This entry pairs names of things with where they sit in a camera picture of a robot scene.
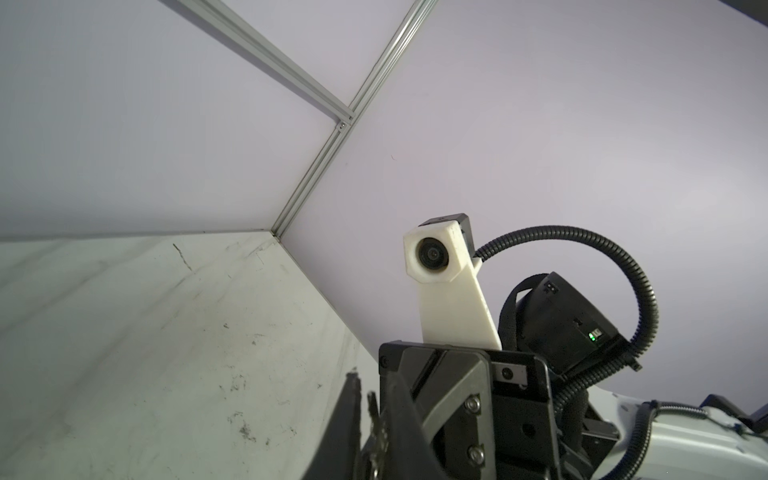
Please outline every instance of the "bolt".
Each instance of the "bolt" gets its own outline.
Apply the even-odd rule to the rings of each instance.
[[[464,408],[470,413],[480,413],[480,398],[477,395],[470,395],[464,401]]]
[[[467,450],[467,456],[475,465],[482,465],[485,462],[485,452],[481,446],[473,445]]]

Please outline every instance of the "robotic end effector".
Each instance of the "robotic end effector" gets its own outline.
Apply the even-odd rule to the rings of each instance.
[[[631,340],[555,272],[512,290],[497,331],[477,273],[483,261],[533,240],[582,243],[621,268],[640,310]],[[624,366],[638,370],[656,333],[656,299],[642,269],[609,239],[574,227],[518,230],[474,251],[464,214],[427,220],[405,235],[404,247],[424,343],[381,345],[381,408],[371,392],[362,451],[359,380],[348,376],[305,478],[591,478],[618,430],[590,405],[586,388]],[[707,418],[697,407],[642,404],[624,457],[605,478],[634,477],[659,413]]]

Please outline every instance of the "metal beam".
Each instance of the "metal beam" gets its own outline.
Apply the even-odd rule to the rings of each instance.
[[[397,29],[395,36],[389,41],[384,53],[382,53],[376,65],[373,66],[371,73],[363,82],[362,87],[357,92],[355,99],[352,100],[350,107],[354,111],[355,118],[359,119],[362,113],[368,108],[368,105],[376,96],[376,93],[381,88],[384,80],[387,79],[389,73],[392,71],[398,60],[402,56],[402,53],[408,47],[408,43],[413,39],[413,35],[419,30],[424,20],[427,18],[432,8],[437,3],[437,0],[416,0],[411,7],[410,11],[406,15],[405,19]],[[307,197],[312,193],[312,190],[317,185],[317,182],[323,176],[326,168],[330,165],[333,158],[338,153],[339,149],[344,145],[349,133],[354,128],[354,124],[349,124],[345,121],[340,121],[336,125],[336,129],[328,138],[328,141],[323,148],[320,149],[320,153],[312,162],[309,170],[304,175],[304,178],[299,182],[299,186],[291,195],[290,200],[283,208],[277,221],[272,226],[272,232],[278,238],[288,229],[296,214],[299,213],[299,209],[304,205]]]
[[[178,1],[215,30],[226,35],[280,77],[335,115],[339,121],[346,124],[354,122],[356,114],[351,108],[347,107],[344,102],[329,92],[275,45],[272,45],[269,40],[248,25],[248,22],[223,2],[220,0]]]

